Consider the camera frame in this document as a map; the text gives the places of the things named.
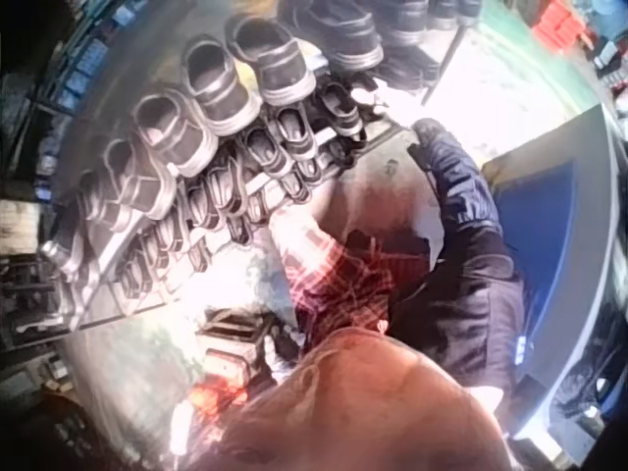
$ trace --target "sleeve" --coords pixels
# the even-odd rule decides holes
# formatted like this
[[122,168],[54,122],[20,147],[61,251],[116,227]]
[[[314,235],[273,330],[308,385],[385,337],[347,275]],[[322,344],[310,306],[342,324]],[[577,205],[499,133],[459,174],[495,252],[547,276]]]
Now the sleeve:
[[445,229],[439,262],[391,304],[388,334],[427,354],[464,387],[512,385],[522,283],[497,208],[473,160],[444,132],[425,149]]

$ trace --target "black shoe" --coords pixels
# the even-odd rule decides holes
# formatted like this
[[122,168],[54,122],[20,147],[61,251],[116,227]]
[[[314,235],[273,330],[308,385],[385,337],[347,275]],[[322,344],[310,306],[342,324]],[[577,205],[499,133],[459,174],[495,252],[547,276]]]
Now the black shoe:
[[318,184],[323,179],[323,171],[316,159],[296,162],[296,170],[300,173],[303,181],[309,184]]
[[170,264],[170,255],[161,249],[154,227],[138,236],[141,250],[148,268],[151,270],[164,270]]
[[409,46],[421,40],[428,22],[428,0],[361,0],[359,3],[373,12],[384,44]]
[[246,216],[228,217],[227,228],[232,241],[238,245],[249,245],[253,241],[253,229]]
[[312,197],[310,188],[296,169],[283,176],[279,180],[279,185],[284,189],[288,198],[296,204],[307,203]]
[[207,248],[205,237],[202,237],[196,245],[187,253],[189,262],[196,273],[204,273],[212,264],[212,255]]
[[447,31],[456,27],[456,0],[430,0],[428,9],[430,29]]
[[416,46],[386,47],[385,51],[372,74],[391,88],[415,91],[439,78],[440,64]]
[[135,241],[132,245],[131,262],[136,271],[135,278],[139,284],[139,292],[148,294],[153,290],[153,277],[148,268],[148,260],[141,245]]
[[119,280],[122,292],[126,299],[138,299],[140,295],[139,269],[130,260],[122,263],[122,269],[119,271]]
[[57,216],[51,234],[40,250],[61,272],[71,277],[82,263],[85,244],[84,224],[77,199]]
[[248,204],[241,159],[236,143],[228,140],[207,172],[207,187],[216,209],[231,217],[243,215]]
[[296,39],[273,20],[236,15],[225,27],[227,46],[251,66],[266,103],[284,106],[314,91],[316,79],[305,65]]
[[480,18],[482,0],[458,0],[458,23],[473,26]]
[[273,179],[280,179],[292,170],[294,161],[261,120],[241,132],[237,143]]
[[155,224],[155,234],[159,248],[164,252],[183,252],[189,249],[189,229],[182,195],[178,195],[168,215]]
[[121,203],[131,153],[126,145],[110,141],[102,152],[103,167],[96,171],[100,204],[93,221],[109,231],[120,233],[131,222],[130,207]]
[[187,205],[192,224],[197,228],[218,231],[225,225],[225,217],[216,208],[209,191],[207,175],[201,174],[187,185]]
[[314,93],[314,105],[338,135],[358,134],[364,127],[357,104],[339,81],[322,80]]
[[231,54],[214,37],[194,37],[183,52],[183,84],[216,135],[243,130],[259,114],[260,103],[240,83]]
[[318,146],[302,103],[271,110],[272,122],[283,139],[283,146],[297,162],[316,157]]
[[266,192],[264,188],[251,194],[248,198],[248,209],[246,210],[248,220],[253,226],[266,226],[271,218],[271,211],[266,202]]
[[177,195],[173,175],[146,149],[137,133],[130,140],[118,140],[111,152],[128,155],[121,204],[136,209],[153,220],[163,219]]
[[191,100],[174,87],[156,85],[132,115],[144,143],[184,177],[198,175],[216,153],[218,137],[200,124]]
[[282,0],[277,17],[345,71],[371,69],[384,58],[373,16],[351,0]]
[[100,213],[103,199],[96,172],[88,170],[80,176],[77,198],[83,218],[86,221],[93,221]]

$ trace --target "plaid shirt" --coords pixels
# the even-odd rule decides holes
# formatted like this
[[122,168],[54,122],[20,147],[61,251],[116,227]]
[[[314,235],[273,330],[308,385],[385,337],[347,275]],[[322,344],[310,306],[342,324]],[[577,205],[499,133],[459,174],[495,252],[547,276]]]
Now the plaid shirt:
[[271,223],[282,255],[304,353],[332,331],[362,327],[384,332],[397,287],[429,272],[429,255],[390,254],[374,238],[350,249],[321,231],[313,218],[289,208]]

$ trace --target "person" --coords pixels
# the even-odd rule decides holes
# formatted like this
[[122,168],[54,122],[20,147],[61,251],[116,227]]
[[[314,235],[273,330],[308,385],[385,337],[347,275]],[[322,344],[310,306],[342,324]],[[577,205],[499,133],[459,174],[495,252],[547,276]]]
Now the person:
[[[419,109],[394,101],[392,119]],[[522,284],[473,160],[437,121],[410,127],[445,230],[434,270],[351,250],[303,211],[274,215],[305,354],[233,418],[211,469],[510,469],[493,410],[512,387]]]

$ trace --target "metal bar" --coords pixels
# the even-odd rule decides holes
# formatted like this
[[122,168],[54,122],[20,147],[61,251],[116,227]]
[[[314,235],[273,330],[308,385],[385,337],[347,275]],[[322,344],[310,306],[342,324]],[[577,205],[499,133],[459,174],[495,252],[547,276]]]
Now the metal bar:
[[[453,59],[453,56],[455,55],[455,51],[458,49],[458,46],[462,42],[462,39],[464,38],[464,34],[466,33],[466,31],[467,31],[467,26],[459,26],[458,30],[455,32],[455,36],[453,37],[453,40],[451,41],[449,47],[447,48],[447,51],[445,52],[445,56],[443,57],[443,61],[441,62],[441,70],[439,73],[438,80],[436,80],[436,82],[431,87],[428,88],[428,91],[425,93],[425,95],[423,95],[423,99],[421,100],[421,104],[423,106],[427,104],[427,102],[432,97],[434,90],[436,90],[436,87],[441,82],[441,79],[443,78],[445,71],[449,67],[449,64],[451,63],[451,59]],[[397,134],[399,134],[402,131],[403,131],[403,128],[401,126],[391,125],[387,130],[385,130],[384,132],[382,132],[381,134],[373,138],[366,145],[366,147],[364,147],[361,153],[366,154],[367,152],[370,152],[371,150],[378,148],[384,142],[392,139],[393,137],[395,137]]]

